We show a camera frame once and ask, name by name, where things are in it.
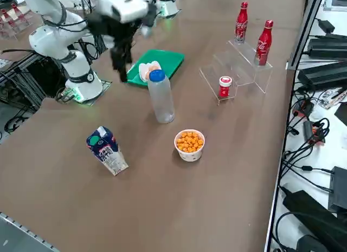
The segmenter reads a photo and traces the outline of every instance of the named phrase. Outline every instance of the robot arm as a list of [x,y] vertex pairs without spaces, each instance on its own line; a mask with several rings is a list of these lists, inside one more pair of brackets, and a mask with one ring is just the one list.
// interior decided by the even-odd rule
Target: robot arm
[[113,37],[112,64],[122,82],[127,81],[126,64],[132,63],[133,36],[141,25],[147,36],[156,13],[156,6],[144,0],[98,0],[96,12],[87,16],[87,26],[93,34]]
[[[153,25],[156,11],[143,0],[99,0],[97,11],[87,17],[87,22],[65,9],[58,0],[25,0],[29,8],[43,17],[44,23],[30,36],[30,45],[38,53],[61,63],[69,78],[67,88],[77,95],[75,100],[84,102],[102,92],[102,83],[94,73],[84,54],[67,47],[83,37],[88,28],[96,35],[114,37],[111,49],[114,69],[126,81],[125,65],[131,62],[131,42],[142,22]],[[146,16],[154,16],[153,22]]]

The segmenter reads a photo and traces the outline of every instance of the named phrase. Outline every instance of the red can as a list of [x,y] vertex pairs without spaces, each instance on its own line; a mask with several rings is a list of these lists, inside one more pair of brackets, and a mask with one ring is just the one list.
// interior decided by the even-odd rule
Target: red can
[[235,43],[238,43],[238,44],[244,43],[246,38],[246,30],[247,30],[247,23],[248,23],[247,7],[248,7],[248,2],[247,1],[242,2],[241,10],[236,20]]
[[273,21],[267,20],[265,22],[264,31],[258,39],[258,45],[256,46],[256,53],[254,58],[254,63],[258,66],[266,65],[267,56],[269,54],[270,46],[272,43],[272,27]]
[[229,96],[230,86],[233,83],[233,79],[228,76],[223,76],[219,79],[219,96],[222,98]]

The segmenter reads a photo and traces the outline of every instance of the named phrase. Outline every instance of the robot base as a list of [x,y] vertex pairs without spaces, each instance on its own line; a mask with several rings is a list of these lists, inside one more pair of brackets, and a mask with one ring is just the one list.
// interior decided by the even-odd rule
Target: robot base
[[176,0],[159,0],[157,2],[159,16],[168,18],[175,16],[179,12],[176,6]]
[[78,103],[83,103],[87,100],[95,99],[102,93],[102,83],[95,72],[94,81],[92,83],[73,83],[70,80],[67,80],[65,87],[72,90],[72,94],[75,95],[74,100]]

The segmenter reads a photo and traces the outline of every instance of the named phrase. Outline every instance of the plastic water bottle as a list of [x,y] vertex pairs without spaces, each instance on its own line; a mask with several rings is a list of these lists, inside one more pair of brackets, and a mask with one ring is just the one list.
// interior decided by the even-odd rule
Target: plastic water bottle
[[148,81],[152,106],[159,123],[169,123],[175,118],[170,81],[161,70],[153,70]]

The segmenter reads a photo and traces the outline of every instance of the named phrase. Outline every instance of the green tray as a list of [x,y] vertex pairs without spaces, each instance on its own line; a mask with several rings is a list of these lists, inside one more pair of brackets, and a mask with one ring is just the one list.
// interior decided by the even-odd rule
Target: green tray
[[140,86],[147,86],[147,82],[143,82],[140,78],[140,63],[149,63],[152,61],[159,62],[162,70],[165,72],[165,75],[168,76],[168,78],[170,79],[178,69],[179,65],[181,65],[183,60],[184,54],[182,53],[174,53],[172,51],[167,50],[148,50],[128,71],[128,83]]

